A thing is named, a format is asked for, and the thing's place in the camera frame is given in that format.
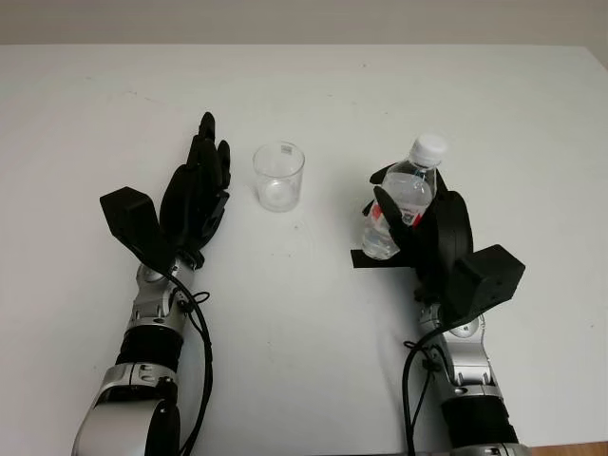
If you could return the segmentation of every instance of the white tabletop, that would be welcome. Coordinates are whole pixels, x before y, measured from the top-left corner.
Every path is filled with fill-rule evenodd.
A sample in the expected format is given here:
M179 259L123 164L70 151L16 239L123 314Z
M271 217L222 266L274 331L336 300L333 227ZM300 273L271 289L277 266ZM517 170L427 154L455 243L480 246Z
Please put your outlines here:
M531 446L605 440L608 72L577 47L0 47L0 433L4 454L68 454L136 293L137 260L98 197L159 207L200 116L232 146L231 198L196 291L215 388L196 454L403 449L410 270L354 270L369 174L416 135L451 144L447 184L478 249L527 267L486 317L511 422ZM306 153L302 201L262 209L253 151ZM180 363L184 433L200 342ZM414 393L421 372L412 378ZM446 449L432 393L419 449Z

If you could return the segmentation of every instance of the empty glass cup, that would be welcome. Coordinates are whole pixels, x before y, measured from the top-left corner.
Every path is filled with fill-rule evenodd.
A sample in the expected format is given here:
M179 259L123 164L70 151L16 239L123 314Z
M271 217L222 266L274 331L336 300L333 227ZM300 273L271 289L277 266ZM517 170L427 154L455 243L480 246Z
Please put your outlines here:
M262 145L254 154L259 203L269 211L286 212L300 198L304 153L290 142Z

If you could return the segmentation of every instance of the plastic water bottle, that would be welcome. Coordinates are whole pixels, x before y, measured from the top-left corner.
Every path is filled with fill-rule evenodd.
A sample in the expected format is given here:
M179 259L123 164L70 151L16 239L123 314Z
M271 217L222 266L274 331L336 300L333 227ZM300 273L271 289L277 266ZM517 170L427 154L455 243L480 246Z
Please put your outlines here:
M409 157L394 164L387 171L382 188L401 209L406 225L416 226L433 201L437 191L435 168L441 163L446 151L447 143L442 137L421 135L414 142ZM363 252L376 259L389 259L399 252L399 247L390 237L389 224L376 200L366 218Z

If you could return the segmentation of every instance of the wooden floor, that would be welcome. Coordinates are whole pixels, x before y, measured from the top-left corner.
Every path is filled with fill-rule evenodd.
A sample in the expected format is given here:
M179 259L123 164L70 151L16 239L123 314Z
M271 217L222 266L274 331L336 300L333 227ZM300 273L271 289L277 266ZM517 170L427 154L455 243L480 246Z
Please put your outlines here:
M530 448L532 456L608 456L608 442Z

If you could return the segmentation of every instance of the black cable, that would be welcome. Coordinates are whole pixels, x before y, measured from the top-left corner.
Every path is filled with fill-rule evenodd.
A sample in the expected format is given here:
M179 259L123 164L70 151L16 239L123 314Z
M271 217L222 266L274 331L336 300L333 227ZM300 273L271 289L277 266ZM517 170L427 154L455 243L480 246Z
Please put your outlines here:
M442 359L442 361L444 363L444 366L446 367L446 370L447 370L448 367L449 367L449 364L447 362L447 358L446 358L446 354L444 353L444 350L439 345L437 345L437 344L431 345L430 349L431 350L436 350L439 353L439 355L441 356L441 359Z
M427 368L427 378L425 379L425 384L422 386L422 391L420 393L420 397L418 398L418 405L416 406L416 411L414 411L414 417L411 420L411 431L414 431L416 427L416 421L418 420L418 413L420 413L420 409L422 408L422 403L425 401L425 395L427 394L428 385L430 384L430 380L433 378L433 372L429 368Z
M406 358L406 364L403 367L403 375L401 377L401 391L403 395L403 412L404 412L404 421L406 424L406 442L408 445L408 456L415 456L416 449L414 445L414 427L411 421L411 410L409 409L409 370L411 369L411 364L416 357L416 354L421 351L424 346L431 340L433 337L447 331L446 328L435 328L433 331L428 332L423 337L420 338L418 342L416 342L413 346L411 346L411 350L408 353L408 357Z
M171 306L171 303L173 302L173 298L175 297L175 294L178 291L179 291L179 289L177 287L173 289L173 293L171 293L171 295L169 296L169 306ZM197 295L201 295L201 294L206 294L206 297L203 298L203 299L199 299L197 301L198 305L200 305L203 302L205 302L211 296L209 294L209 292L200 292L200 293L193 294L193 296L197 296ZM192 313L191 312L187 312L186 311L187 308L184 307L185 304L186 304L186 302L185 301L180 301L179 304L184 308L184 311L188 314L188 319L190 320L190 323L192 324L193 328L196 330L197 333L199 333L200 337L202 337L202 329L200 328L199 324L192 317Z
M411 342L410 340L407 340L406 342L403 343L403 345L409 349L412 349L415 344L413 342ZM411 420L412 430L414 430L416 427L416 421L418 420L418 414L420 413L423 402L425 401L425 395L427 394L427 390L428 390L428 386L430 385L430 381L434 378L433 373L436 371L436 368L434 367L435 363L433 362L430 354L428 354L428 350L422 349L422 354L427 359L427 364L425 365L423 363L423 367L427 370L427 378L425 379L425 384L423 385L422 391L420 392L420 396L418 398L418 404L416 405L416 411L414 411L414 417Z
M171 294L169 295L169 310L171 309L171 306L173 306L173 299L175 299L175 296L178 294L178 291L180 289L178 287L173 287L173 290L171 290Z
M203 316L202 311L200 310L199 302L196 300L196 298L190 293L190 291L185 287L185 285L183 285L176 277L174 277L173 275L170 275L170 274L160 272L160 271L158 271L158 272L159 272L159 274L164 276L164 278L166 278L171 283L173 283L180 290L180 292L183 293L183 295L186 297L186 301L187 301L187 306L186 306L185 310L188 312L190 321L192 321L194 323L194 320L192 319L192 312L194 312L196 314L197 320L199 321L199 324L200 324L200 326L199 327L197 326L195 329L197 330L197 333L199 333L200 338L202 340L202 346L203 346L204 356L205 356L205 359L204 359L205 374L204 374L203 383L202 383L202 397L200 399L199 413L197 414L197 419L195 421L195 424L193 425L192 430L190 431L190 435L188 436L188 438L186 439L186 441L184 442L183 446L180 449L180 455L189 456L190 453L192 452L192 449L194 448L194 443L197 441L197 437L200 432L200 427L202 426L202 419L204 418L205 411L207 410L207 404L209 404L209 399L211 397L211 389L213 387L213 368L212 368L213 354L212 354L212 350L211 350L211 337L209 335L209 329L207 328L207 323L205 321L205 317ZM200 302L204 302L205 300L207 300L209 298L209 294L207 292L201 292L197 295L203 295L203 294L206 294L205 298L203 298Z

